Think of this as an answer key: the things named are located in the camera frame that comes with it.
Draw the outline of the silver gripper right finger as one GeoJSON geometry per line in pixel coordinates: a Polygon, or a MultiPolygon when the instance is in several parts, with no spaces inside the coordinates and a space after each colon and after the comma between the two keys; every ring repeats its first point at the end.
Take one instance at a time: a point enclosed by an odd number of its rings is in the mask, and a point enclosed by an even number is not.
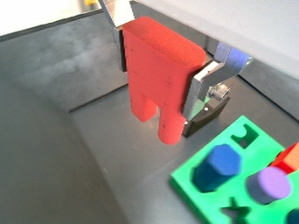
{"type": "Polygon", "coordinates": [[[190,121],[203,110],[208,99],[219,101],[227,96],[230,89],[222,82],[242,73],[252,61],[252,57],[232,46],[219,42],[214,59],[191,78],[182,115],[190,121]]]}

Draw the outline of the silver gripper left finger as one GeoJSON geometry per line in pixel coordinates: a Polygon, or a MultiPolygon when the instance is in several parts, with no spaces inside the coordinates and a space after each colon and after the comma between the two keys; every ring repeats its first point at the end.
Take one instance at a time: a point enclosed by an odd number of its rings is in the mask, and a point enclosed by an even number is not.
{"type": "Polygon", "coordinates": [[[97,0],[111,25],[120,70],[127,70],[123,25],[135,19],[129,0],[97,0]]]}

